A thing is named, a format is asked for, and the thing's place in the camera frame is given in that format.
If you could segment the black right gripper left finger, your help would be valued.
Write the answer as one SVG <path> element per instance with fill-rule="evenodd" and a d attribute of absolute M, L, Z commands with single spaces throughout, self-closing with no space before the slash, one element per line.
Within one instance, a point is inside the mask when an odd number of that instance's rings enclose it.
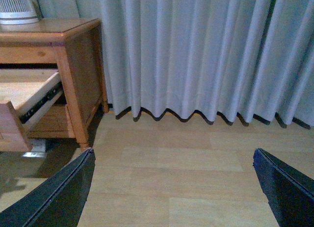
<path fill-rule="evenodd" d="M 95 168 L 92 148 L 0 213 L 2 227 L 76 227 Z"/>

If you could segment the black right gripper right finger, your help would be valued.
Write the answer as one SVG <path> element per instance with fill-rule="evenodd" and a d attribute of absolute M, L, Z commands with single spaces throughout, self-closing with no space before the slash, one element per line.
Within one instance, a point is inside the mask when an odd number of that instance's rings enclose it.
<path fill-rule="evenodd" d="M 268 204 L 281 227 L 314 225 L 314 180 L 258 148 L 253 167 Z"/>

